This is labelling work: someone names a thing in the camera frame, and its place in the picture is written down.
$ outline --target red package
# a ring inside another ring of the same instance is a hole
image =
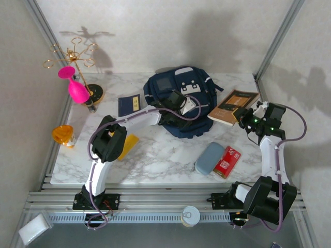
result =
[[[240,157],[240,152],[236,151],[231,146],[227,146],[224,151],[223,157],[214,168],[214,172],[220,175],[222,178],[226,179]]]

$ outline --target book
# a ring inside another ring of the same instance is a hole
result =
[[[233,149],[231,146],[228,146],[224,151],[223,157],[217,163],[213,171],[226,179],[241,156],[240,152]]]
[[[245,92],[234,89],[208,114],[208,117],[214,121],[233,126],[236,123],[236,119],[232,115],[232,112],[238,107],[251,107],[259,96],[260,93],[257,92]]]
[[[118,99],[118,116],[126,116],[140,110],[140,95],[120,97]]]
[[[136,143],[139,141],[139,138],[133,134],[130,134],[128,137],[126,137],[124,142],[124,147],[121,155],[117,158],[119,161],[122,161],[126,154],[129,153],[129,151],[136,145]]]

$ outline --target marble surface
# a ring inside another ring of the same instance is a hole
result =
[[[74,128],[77,143],[73,148],[61,146],[53,170],[51,184],[85,183],[91,167],[87,155],[87,142],[105,115],[117,117],[118,97],[141,95],[142,107],[147,104],[143,97],[143,85],[153,74],[86,73],[89,83],[101,85],[106,94],[96,113],[89,113],[84,106],[73,104],[68,124]],[[234,88],[256,91],[252,74],[209,74],[214,82],[224,88],[218,92],[218,102]],[[173,137],[162,126],[151,126],[135,133],[139,142],[120,162],[115,161],[109,171],[108,183],[215,183],[253,182],[261,174],[261,152],[250,142],[246,132],[237,124],[230,127],[214,122],[207,133],[193,139]],[[194,161],[210,142],[218,142],[236,148],[242,157],[225,180],[215,173],[204,176],[192,170]]]

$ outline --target brown book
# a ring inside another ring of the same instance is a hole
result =
[[[214,121],[233,126],[236,123],[236,119],[232,115],[232,112],[238,107],[251,107],[252,104],[257,101],[259,96],[260,93],[257,92],[245,92],[234,89],[209,113],[208,117]]]

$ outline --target book cover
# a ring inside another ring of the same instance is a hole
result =
[[[257,92],[245,92],[234,89],[231,93],[209,114],[208,117],[214,121],[233,126],[236,119],[232,112],[238,107],[250,107],[257,101],[260,94]]]
[[[118,99],[118,116],[126,116],[140,110],[140,95],[120,97]]]

